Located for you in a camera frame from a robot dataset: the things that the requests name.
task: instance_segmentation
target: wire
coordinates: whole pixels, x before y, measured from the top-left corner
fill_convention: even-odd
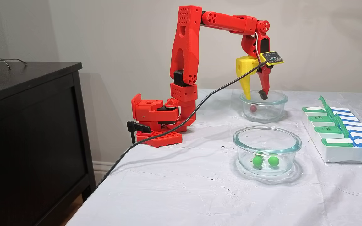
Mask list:
[[[256,36],[256,43],[255,43],[255,53],[257,54],[257,58],[258,58],[258,62],[261,63],[261,60],[259,59],[259,53],[258,53],[258,33],[255,32],[255,36]]]
[[[122,155],[119,157],[119,159],[112,165],[112,167],[107,171],[107,173],[102,177],[102,179],[100,180],[100,182],[97,184],[96,186],[96,189],[99,187],[99,185],[101,185],[101,183],[109,176],[109,174],[112,172],[112,170],[114,170],[114,168],[118,165],[118,163],[122,160],[122,158],[132,149],[134,148],[136,145],[140,144],[140,143],[144,143],[146,141],[149,141],[149,140],[153,140],[155,138],[158,138],[158,137],[161,137],[161,136],[165,136],[171,132],[174,132],[175,130],[178,130],[181,126],[183,126],[184,124],[186,124],[188,122],[188,120],[190,120],[192,118],[192,116],[197,112],[197,110],[202,106],[202,104],[210,97],[212,96],[213,94],[217,93],[218,91],[226,88],[227,86],[230,86],[232,85],[233,83],[236,83],[237,81],[241,80],[243,77],[247,76],[248,74],[250,74],[251,72],[253,72],[254,70],[257,70],[259,67],[263,66],[264,64],[266,64],[267,62],[269,62],[270,60],[273,60],[275,57],[263,62],[263,63],[260,63],[258,66],[254,67],[252,70],[250,70],[249,72],[245,73],[243,76],[241,77],[238,77],[236,80],[232,81],[231,83],[228,83],[218,89],[216,89],[215,91],[211,92],[210,94],[208,94],[202,101],[201,103],[198,104],[198,106],[195,108],[195,110],[191,113],[191,115],[185,119],[185,121],[183,121],[181,124],[179,124],[178,126],[172,128],[171,130],[168,130],[164,133],[161,133],[159,135],[156,135],[156,136],[152,136],[152,137],[149,137],[149,138],[146,138],[144,140],[140,140],[134,144],[132,144],[127,150],[125,150],[124,153],[122,153]]]

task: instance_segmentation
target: white wall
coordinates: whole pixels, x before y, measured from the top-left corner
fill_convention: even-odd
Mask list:
[[[131,98],[170,96],[178,6],[187,4],[269,20],[271,50],[286,62],[272,70],[271,89],[362,92],[359,0],[0,0],[0,55],[82,62],[93,160],[113,162],[131,144]],[[199,87],[236,77],[240,39],[201,27]]]

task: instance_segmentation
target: glass bowl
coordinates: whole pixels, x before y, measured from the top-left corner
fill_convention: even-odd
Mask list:
[[[277,176],[289,171],[300,138],[287,130],[273,126],[253,126],[234,133],[238,147],[238,161],[251,173]]]
[[[248,100],[245,94],[240,95],[243,102],[245,117],[253,122],[269,123],[279,120],[283,116],[284,104],[288,97],[282,93],[269,91],[267,99],[263,100],[258,90],[250,91],[251,99]]]

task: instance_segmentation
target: black dresser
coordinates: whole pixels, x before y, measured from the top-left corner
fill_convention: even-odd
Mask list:
[[[95,189],[81,63],[0,63],[0,226],[59,225]]]

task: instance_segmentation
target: red ball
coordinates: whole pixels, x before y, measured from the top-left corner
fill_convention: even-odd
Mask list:
[[[253,105],[253,106],[250,107],[250,111],[251,111],[251,112],[256,112],[256,110],[257,110],[257,109],[256,109],[256,106],[255,106],[255,105]]]

